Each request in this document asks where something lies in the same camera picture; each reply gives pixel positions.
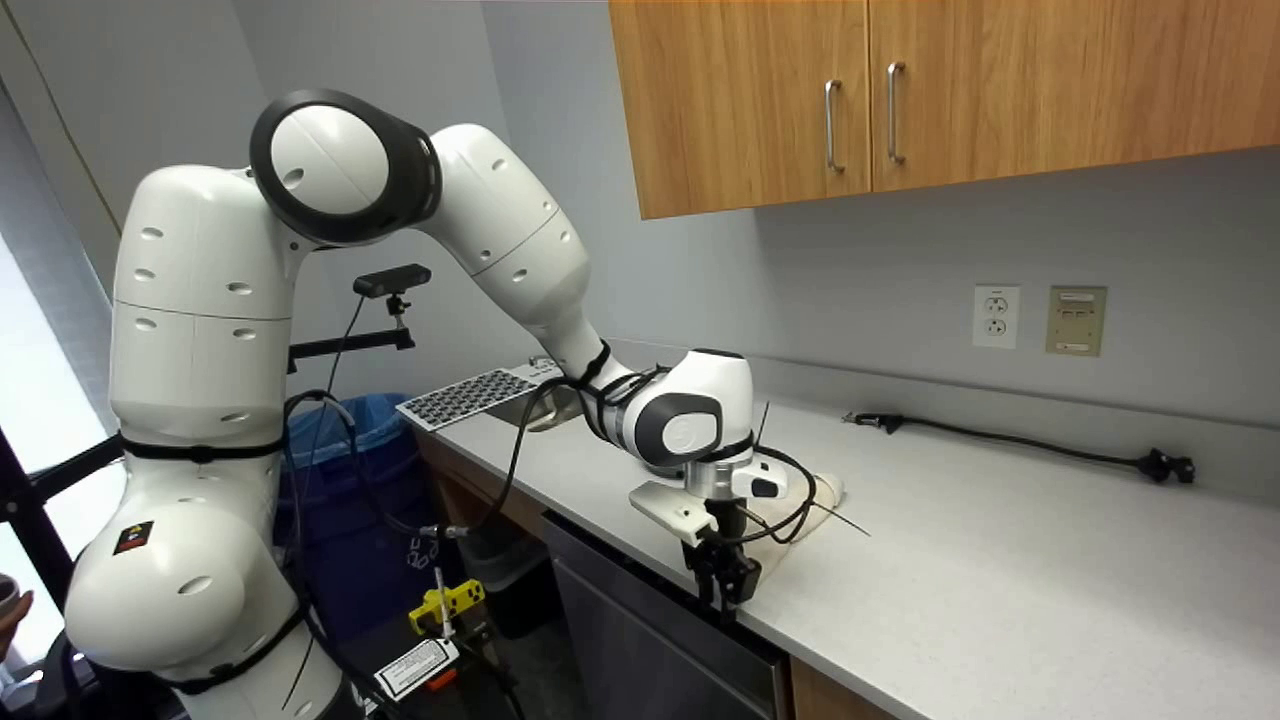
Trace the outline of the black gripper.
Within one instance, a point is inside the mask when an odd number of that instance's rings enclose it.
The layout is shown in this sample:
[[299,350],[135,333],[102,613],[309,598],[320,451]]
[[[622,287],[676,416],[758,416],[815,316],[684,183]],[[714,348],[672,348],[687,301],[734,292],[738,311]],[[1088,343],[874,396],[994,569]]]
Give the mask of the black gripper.
[[738,467],[694,463],[687,487],[714,516],[714,527],[684,553],[697,598],[705,608],[721,608],[717,577],[726,577],[726,613],[738,613],[758,595],[763,572],[763,562],[750,557],[750,540],[780,533],[780,524],[760,516],[760,507],[777,507],[785,500],[789,470],[771,461],[750,461]]

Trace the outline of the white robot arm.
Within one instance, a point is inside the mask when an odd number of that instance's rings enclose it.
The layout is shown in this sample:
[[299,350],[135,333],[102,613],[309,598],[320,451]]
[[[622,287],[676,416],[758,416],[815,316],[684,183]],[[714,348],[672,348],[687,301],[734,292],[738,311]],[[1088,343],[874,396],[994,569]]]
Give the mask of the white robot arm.
[[110,403],[130,482],[74,569],[63,631],[102,666],[159,681],[189,720],[362,720],[278,560],[272,507],[288,372],[309,356],[299,263],[404,229],[542,343],[596,440],[653,470],[631,504],[684,542],[701,590],[758,590],[751,365],[717,348],[624,365],[583,311],[579,231],[492,129],[423,133],[348,93],[288,93],[241,166],[147,171],[115,244]]

